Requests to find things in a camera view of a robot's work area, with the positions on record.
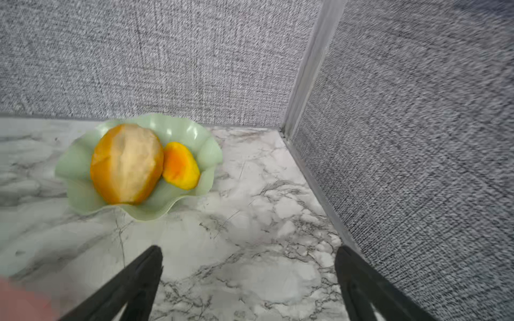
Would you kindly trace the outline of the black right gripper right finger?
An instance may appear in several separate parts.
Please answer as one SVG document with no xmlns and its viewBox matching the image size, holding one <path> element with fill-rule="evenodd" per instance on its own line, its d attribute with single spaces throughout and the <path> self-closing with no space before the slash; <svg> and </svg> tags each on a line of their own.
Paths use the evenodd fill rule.
<svg viewBox="0 0 514 321">
<path fill-rule="evenodd" d="M 350 320 L 434 320 L 348 246 L 338 248 L 335 271 Z"/>
</svg>

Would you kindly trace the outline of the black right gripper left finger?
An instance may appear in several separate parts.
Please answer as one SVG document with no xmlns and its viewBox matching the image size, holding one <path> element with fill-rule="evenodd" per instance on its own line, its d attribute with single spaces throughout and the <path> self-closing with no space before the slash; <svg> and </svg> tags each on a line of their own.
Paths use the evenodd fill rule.
<svg viewBox="0 0 514 321">
<path fill-rule="evenodd" d="M 163 254 L 151 246 L 62 320 L 148 320 L 163 273 Z"/>
</svg>

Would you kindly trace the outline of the pink plastic spray bottle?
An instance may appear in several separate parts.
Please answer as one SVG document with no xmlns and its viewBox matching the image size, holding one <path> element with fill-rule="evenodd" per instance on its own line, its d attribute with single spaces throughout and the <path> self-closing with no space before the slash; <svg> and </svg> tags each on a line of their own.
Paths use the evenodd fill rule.
<svg viewBox="0 0 514 321">
<path fill-rule="evenodd" d="M 57 320 L 51 302 L 1 279 L 1 320 Z"/>
</svg>

